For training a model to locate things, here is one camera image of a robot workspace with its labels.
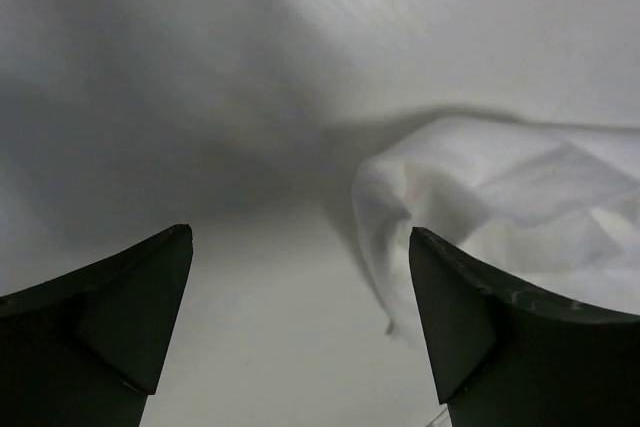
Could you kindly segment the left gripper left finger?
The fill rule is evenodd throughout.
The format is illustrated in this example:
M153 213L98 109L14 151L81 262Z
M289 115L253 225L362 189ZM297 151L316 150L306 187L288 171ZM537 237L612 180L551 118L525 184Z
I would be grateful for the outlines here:
M178 224L2 297L2 425L139 425L159 385L192 258L192 230Z

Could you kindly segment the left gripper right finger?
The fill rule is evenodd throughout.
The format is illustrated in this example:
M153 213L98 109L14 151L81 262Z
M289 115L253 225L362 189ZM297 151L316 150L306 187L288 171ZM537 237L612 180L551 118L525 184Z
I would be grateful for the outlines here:
M424 228L409 263L438 400L455 426L635 426L639 319L481 262Z

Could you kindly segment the white printed t-shirt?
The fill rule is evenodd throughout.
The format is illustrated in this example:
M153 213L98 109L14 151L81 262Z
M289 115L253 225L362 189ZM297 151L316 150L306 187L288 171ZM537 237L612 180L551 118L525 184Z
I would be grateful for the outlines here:
M427 355L409 263L416 228L639 319L637 130L439 120L367 160L353 205L371 286L394 332Z

